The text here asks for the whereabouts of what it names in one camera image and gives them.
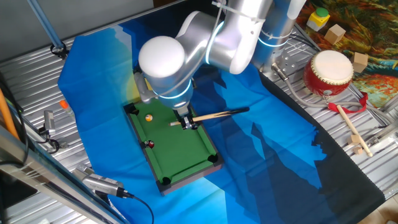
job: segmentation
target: colorful fabric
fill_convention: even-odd
[[[317,8],[324,7],[330,18],[315,32],[306,26]],[[382,107],[398,93],[398,1],[391,0],[307,0],[297,23],[322,50],[337,50],[351,58],[355,52],[368,54],[368,67],[357,73],[354,85],[369,93],[369,101]],[[324,39],[338,24],[346,34],[335,45]]]

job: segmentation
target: drum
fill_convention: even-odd
[[[354,68],[347,57],[334,50],[324,50],[308,61],[303,79],[312,93],[333,96],[349,86],[353,75]]]

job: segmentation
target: black fabric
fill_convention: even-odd
[[[321,145],[323,153],[327,155],[324,161],[315,163],[322,183],[320,194],[326,195],[329,207],[336,214],[338,221],[360,222],[383,204],[386,200],[384,194],[360,171],[327,131],[275,83],[264,75],[259,75],[268,91],[317,127],[318,135],[314,144]],[[338,189],[346,190],[336,194]],[[347,198],[360,198],[360,200],[352,201]]]

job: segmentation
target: metal grating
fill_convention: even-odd
[[[294,33],[302,35],[297,27],[294,29]],[[65,43],[70,48],[73,39]],[[297,94],[311,103],[317,103],[322,99],[305,88],[302,81],[302,68],[314,53],[315,51],[304,43],[290,39],[284,52],[282,66],[287,73],[291,74],[289,78]],[[24,116],[36,128],[41,127],[44,122],[44,110],[54,112],[57,133],[53,137],[60,142],[68,143],[68,147],[60,149],[54,157],[69,171],[72,171],[78,164],[90,166],[90,161],[79,137],[75,121],[61,109],[58,103],[64,99],[57,86],[63,63],[46,48],[4,62],[0,64],[0,71],[3,72],[5,79],[11,86],[11,91],[15,94],[17,101],[25,109]],[[290,90],[278,76],[274,75],[269,78],[290,95]],[[331,101],[358,101],[359,98],[359,91],[351,85]],[[365,153],[355,155],[352,148],[347,146],[346,143],[351,131],[339,114],[322,108],[304,108],[331,134],[364,173],[385,192],[386,197],[391,197],[394,193],[394,190],[391,189],[395,189],[394,182],[398,179],[398,144],[396,140],[390,137],[371,147],[374,153],[372,158],[368,158]],[[359,133],[363,135],[365,141],[381,131],[378,127],[383,124],[368,111],[361,114],[351,114],[349,117]],[[55,224],[92,223],[83,215],[42,193],[8,208],[7,216],[10,223],[15,224],[36,224],[44,218]]]

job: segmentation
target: drumstick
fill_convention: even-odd
[[[194,117],[192,118],[192,120],[194,122],[198,122],[198,121],[204,121],[207,119],[213,119],[213,118],[220,118],[220,117],[224,117],[224,116],[229,116],[232,114],[238,114],[238,113],[243,113],[243,112],[247,112],[249,111],[249,108],[241,108],[241,109],[236,109],[236,110],[231,110],[231,111],[224,111],[224,112],[219,112],[219,113],[213,113],[213,114],[208,114],[208,115],[203,115],[203,116],[199,116],[199,117]],[[169,124],[169,126],[175,126],[175,125],[179,125],[181,124],[178,121],[175,122],[171,122]]]
[[[359,136],[359,140],[361,142],[361,145],[363,147],[363,149],[365,150],[365,152],[368,154],[369,157],[372,157],[373,154],[372,152],[369,150],[368,145],[365,143],[365,141],[363,141],[363,138],[361,137],[361,135],[359,135],[358,131],[356,130],[356,128],[354,127],[354,125],[352,124],[352,122],[349,120],[349,118],[347,117],[347,114],[343,111],[343,109],[341,108],[340,105],[337,105],[337,109],[340,112],[341,116],[344,118],[344,120],[346,121],[347,125],[349,126],[349,128],[351,128],[351,130],[353,131],[354,134]]]

